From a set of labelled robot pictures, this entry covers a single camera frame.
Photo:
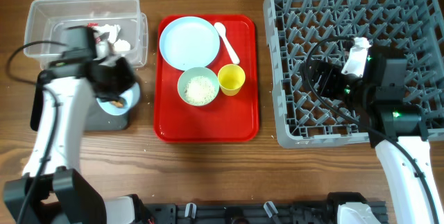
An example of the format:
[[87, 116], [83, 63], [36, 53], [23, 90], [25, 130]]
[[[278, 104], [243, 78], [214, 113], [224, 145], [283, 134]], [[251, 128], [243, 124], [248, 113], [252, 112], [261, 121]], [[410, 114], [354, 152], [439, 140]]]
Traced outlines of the yellow plastic cup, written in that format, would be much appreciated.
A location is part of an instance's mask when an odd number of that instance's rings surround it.
[[234, 96], [239, 93], [246, 81], [244, 70], [237, 64], [227, 64], [218, 72], [219, 86], [226, 96]]

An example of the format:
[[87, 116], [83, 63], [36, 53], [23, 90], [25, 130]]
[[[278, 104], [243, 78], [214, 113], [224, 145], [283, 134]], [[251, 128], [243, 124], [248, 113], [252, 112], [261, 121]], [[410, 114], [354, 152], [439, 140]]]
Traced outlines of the green bowl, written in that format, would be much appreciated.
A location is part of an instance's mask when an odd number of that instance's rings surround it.
[[205, 77], [208, 77], [212, 81], [212, 84], [215, 86], [216, 91], [217, 91], [217, 95], [218, 95], [218, 93], [219, 93], [219, 81], [218, 81], [218, 78], [217, 78], [216, 74], [211, 69], [208, 69], [206, 67], [194, 67], [194, 68], [191, 68], [191, 69], [188, 69], [188, 70], [184, 71], [182, 73], [182, 75], [178, 79], [178, 84], [177, 84], [178, 93], [179, 93], [180, 98], [184, 102], [186, 102], [185, 94], [184, 94], [185, 85], [187, 84], [187, 82], [191, 78], [193, 78], [195, 76], [205, 76]]

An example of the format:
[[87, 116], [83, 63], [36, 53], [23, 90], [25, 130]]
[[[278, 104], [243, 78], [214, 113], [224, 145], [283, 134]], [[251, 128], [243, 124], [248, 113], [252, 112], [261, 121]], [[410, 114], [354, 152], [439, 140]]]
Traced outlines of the white tissue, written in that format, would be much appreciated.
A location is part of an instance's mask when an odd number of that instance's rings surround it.
[[110, 56], [125, 57], [127, 52], [131, 50], [130, 43], [121, 38], [120, 25], [93, 25], [92, 29], [96, 40], [97, 59]]

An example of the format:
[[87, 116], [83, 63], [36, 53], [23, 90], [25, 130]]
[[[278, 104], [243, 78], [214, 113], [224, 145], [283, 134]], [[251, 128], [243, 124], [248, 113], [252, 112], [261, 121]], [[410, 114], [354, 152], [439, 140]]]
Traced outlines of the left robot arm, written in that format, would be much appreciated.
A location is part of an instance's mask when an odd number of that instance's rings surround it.
[[134, 70], [125, 58], [107, 64], [97, 56], [93, 28], [68, 28], [63, 45], [34, 83], [43, 93], [37, 138], [21, 178], [5, 184], [3, 201], [17, 223], [143, 223], [137, 196], [104, 200], [79, 172], [91, 104], [112, 116], [128, 113], [140, 99]]

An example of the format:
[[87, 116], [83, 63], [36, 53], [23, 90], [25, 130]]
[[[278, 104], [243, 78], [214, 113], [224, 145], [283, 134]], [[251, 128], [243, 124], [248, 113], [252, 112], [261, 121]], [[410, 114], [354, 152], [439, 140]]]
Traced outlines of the brown food scrap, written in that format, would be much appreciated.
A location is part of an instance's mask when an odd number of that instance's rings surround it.
[[125, 106], [124, 103], [120, 101], [111, 101], [110, 103], [117, 108], [123, 108]]

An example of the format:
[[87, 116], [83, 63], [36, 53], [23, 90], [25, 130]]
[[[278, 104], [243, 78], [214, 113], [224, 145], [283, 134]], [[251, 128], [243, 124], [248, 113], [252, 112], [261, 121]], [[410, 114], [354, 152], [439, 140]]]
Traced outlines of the small light blue bowl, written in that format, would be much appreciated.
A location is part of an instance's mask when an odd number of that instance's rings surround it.
[[97, 103], [106, 113], [112, 116], [121, 116], [123, 114], [128, 113], [138, 102], [140, 99], [140, 87], [138, 83], [135, 83], [130, 89], [126, 90], [122, 93], [116, 101], [120, 101], [124, 103], [123, 108], [117, 108], [113, 106], [111, 101], [102, 101], [97, 99]]

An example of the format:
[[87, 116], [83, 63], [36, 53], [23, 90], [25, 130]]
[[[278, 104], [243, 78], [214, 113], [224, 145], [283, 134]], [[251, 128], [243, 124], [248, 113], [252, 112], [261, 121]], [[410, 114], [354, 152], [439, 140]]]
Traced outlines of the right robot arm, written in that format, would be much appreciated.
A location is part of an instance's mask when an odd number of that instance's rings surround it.
[[397, 221], [442, 223], [425, 118], [403, 101], [406, 65], [403, 54], [366, 54], [343, 67], [308, 58], [303, 73], [320, 102], [339, 99], [359, 113], [357, 125], [384, 169]]

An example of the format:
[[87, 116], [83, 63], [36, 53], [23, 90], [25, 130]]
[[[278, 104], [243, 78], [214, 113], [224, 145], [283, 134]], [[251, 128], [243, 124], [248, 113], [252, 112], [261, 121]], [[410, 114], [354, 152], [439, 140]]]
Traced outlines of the large light blue plate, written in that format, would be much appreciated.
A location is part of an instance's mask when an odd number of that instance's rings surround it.
[[167, 24], [159, 39], [164, 60], [181, 71], [208, 66], [217, 57], [220, 45], [215, 27], [194, 16], [174, 19]]

